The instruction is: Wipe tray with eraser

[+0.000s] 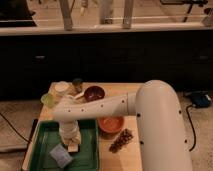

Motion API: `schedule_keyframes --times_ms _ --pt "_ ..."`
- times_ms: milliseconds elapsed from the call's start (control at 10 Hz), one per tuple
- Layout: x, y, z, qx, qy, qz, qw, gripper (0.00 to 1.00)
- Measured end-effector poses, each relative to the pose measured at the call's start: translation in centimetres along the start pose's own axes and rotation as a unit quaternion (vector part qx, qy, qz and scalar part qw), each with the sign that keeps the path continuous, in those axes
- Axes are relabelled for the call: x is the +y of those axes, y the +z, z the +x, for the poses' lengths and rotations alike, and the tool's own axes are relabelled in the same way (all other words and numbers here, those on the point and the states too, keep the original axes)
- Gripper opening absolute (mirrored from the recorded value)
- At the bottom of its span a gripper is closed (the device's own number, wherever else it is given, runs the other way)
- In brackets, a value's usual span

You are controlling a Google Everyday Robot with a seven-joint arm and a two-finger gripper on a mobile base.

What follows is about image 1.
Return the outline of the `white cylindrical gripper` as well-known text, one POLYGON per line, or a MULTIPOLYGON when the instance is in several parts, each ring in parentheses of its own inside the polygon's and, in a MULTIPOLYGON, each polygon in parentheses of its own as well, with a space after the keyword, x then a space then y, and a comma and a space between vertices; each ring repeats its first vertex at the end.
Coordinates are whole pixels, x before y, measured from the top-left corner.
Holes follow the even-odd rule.
POLYGON ((79 151, 78 145, 81 144, 81 134, 77 121, 60 123, 59 134, 61 136, 62 142, 65 145, 68 145, 70 142, 72 142, 68 145, 68 151, 70 153, 79 151))

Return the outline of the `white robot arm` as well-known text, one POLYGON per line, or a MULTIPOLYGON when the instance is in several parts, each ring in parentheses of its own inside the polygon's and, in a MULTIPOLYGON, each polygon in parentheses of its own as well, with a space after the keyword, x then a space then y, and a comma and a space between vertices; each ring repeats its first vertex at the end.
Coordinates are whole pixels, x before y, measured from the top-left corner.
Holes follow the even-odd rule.
POLYGON ((174 88, 162 80, 140 84, 134 92, 53 108, 59 123, 109 116, 136 117, 143 171, 193 171, 182 109, 174 88))

